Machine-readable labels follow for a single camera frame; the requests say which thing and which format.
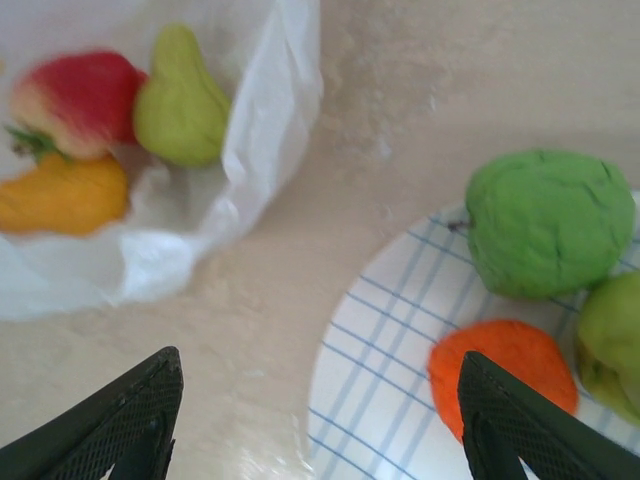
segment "green fruit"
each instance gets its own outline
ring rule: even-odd
[[[480,168],[466,192],[469,249],[493,293],[544,299],[608,276],[631,243],[635,203],[599,158],[533,150]]]
[[[640,272],[609,279],[589,294],[578,319],[576,363],[597,401],[640,426]]]
[[[193,31],[170,24],[158,35],[151,74],[140,89],[133,126],[140,145],[183,167],[219,158],[231,102],[207,71]]]

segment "white surface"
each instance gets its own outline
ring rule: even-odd
[[[311,390],[309,439],[318,478],[471,480],[462,445],[435,412],[425,373],[431,348],[454,329],[517,318],[552,335],[573,368],[572,327],[584,295],[542,303],[491,295],[473,267],[465,233],[447,228],[467,219],[460,206],[414,225],[342,300]],[[615,271],[640,265],[639,244],[634,239]],[[594,402],[575,381],[577,418],[640,454],[640,429]]]
[[[320,342],[379,249],[508,151],[602,155],[640,185],[637,0],[321,5],[326,93],[296,179],[178,295],[0,322],[0,444],[176,345],[186,384],[168,480],[307,480]]]
[[[209,70],[233,97],[222,164],[168,168],[142,152],[118,156],[135,172],[126,221],[88,239],[0,236],[0,320],[156,300],[183,288],[195,264],[250,230],[296,172],[322,94],[319,2],[308,0],[13,2],[0,16],[6,71],[0,98],[41,58],[114,47],[149,71],[166,23],[192,26]],[[10,123],[8,107],[0,109]],[[9,143],[7,135],[1,138]],[[0,178],[24,169],[9,145]]]

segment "countertop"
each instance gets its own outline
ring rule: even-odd
[[[169,479],[312,478],[314,361],[376,252],[507,151],[601,155],[640,186],[640,3],[325,0],[322,12],[325,96],[295,179],[179,295],[0,324],[0,444],[175,345],[185,391]]]

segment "blue grid pattern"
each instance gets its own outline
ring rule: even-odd
[[[473,268],[466,236],[446,226],[463,216],[460,207],[406,232],[365,270],[337,310],[309,408],[319,479],[471,478],[462,447],[435,412],[425,371],[431,346],[452,329],[513,316],[554,335],[571,358],[567,326],[584,296],[523,307],[491,295]],[[618,271],[640,264],[639,245],[635,239]],[[640,454],[640,431],[584,390],[580,395],[582,421]]]

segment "plastic bag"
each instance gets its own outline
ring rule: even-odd
[[[218,167],[171,169],[139,149],[117,152],[136,166],[126,222],[89,239],[0,236],[0,319],[185,287],[198,260],[246,234],[299,166],[322,96],[318,0],[5,0],[3,11],[0,99],[32,62],[68,50],[112,47],[148,71],[159,29],[182,21],[234,104]],[[4,100],[0,121],[10,122]],[[26,168],[9,142],[0,138],[0,179]]]

